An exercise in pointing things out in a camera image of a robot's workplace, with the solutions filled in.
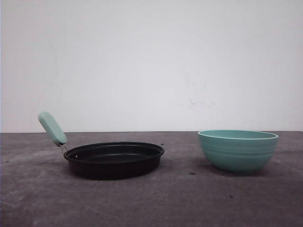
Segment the black frying pan teal handle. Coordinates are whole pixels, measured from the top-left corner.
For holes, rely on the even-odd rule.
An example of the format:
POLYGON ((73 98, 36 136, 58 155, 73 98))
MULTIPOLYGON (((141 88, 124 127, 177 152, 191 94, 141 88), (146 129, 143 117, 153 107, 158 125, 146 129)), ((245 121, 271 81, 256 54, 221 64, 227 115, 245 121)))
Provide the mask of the black frying pan teal handle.
POLYGON ((162 146, 145 142, 102 142, 67 148, 67 137, 49 112, 38 120, 53 143, 61 148, 70 171, 76 176, 98 179, 125 179, 155 170, 164 154, 162 146))

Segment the teal ceramic bowl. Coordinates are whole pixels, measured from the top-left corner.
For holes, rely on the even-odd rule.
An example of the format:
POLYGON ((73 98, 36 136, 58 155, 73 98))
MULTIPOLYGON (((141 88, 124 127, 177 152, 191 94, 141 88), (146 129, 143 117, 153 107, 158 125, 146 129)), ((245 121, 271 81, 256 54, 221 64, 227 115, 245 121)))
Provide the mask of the teal ceramic bowl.
POLYGON ((207 130, 198 138, 206 159, 215 167, 251 174, 271 160, 279 136, 264 131, 207 130))

